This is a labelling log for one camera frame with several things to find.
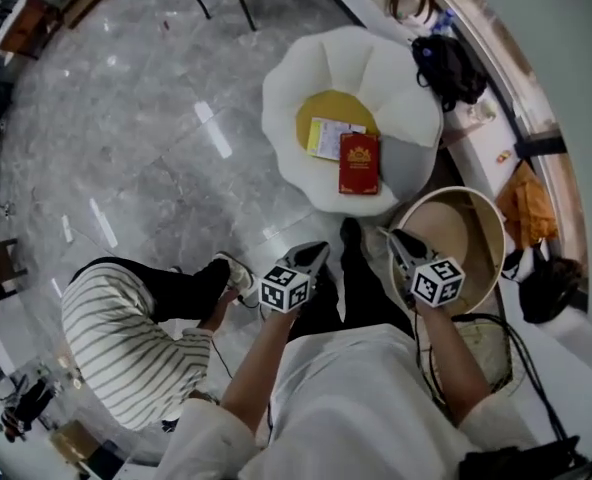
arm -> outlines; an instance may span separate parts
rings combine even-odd
[[[434,349],[445,402],[458,425],[491,394],[489,384],[449,315],[420,301],[416,307]]]
[[[252,348],[245,356],[229,387],[221,407],[256,433],[263,418],[280,365],[292,322],[298,311],[272,312]]]

red book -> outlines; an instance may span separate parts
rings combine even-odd
[[[340,136],[341,194],[376,195],[378,179],[378,136],[344,133]]]

hand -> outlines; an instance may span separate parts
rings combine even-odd
[[[236,300],[238,297],[238,290],[236,288],[232,288],[231,290],[227,290],[218,302],[216,303],[216,307],[214,308],[214,312],[212,315],[207,319],[202,321],[199,325],[199,329],[205,329],[206,331],[216,332],[220,325],[223,323],[223,319],[225,318],[225,313],[227,311],[227,306],[229,306],[230,302]]]

white cloth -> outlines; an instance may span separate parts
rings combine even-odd
[[[114,263],[89,267],[62,300],[67,343],[89,387],[114,419],[140,430],[176,419],[205,377],[211,331],[186,329],[174,341],[149,317],[143,282]]]
[[[191,400],[156,479],[454,478],[470,451],[536,445],[496,395],[452,426],[414,353],[414,341],[386,324],[299,338],[281,362],[267,449],[232,414]]]

striped shirt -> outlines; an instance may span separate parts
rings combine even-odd
[[[206,374],[210,331],[174,341],[149,317],[154,301],[129,270],[101,263],[62,299],[65,337],[83,378],[123,427],[139,430],[177,414]]]

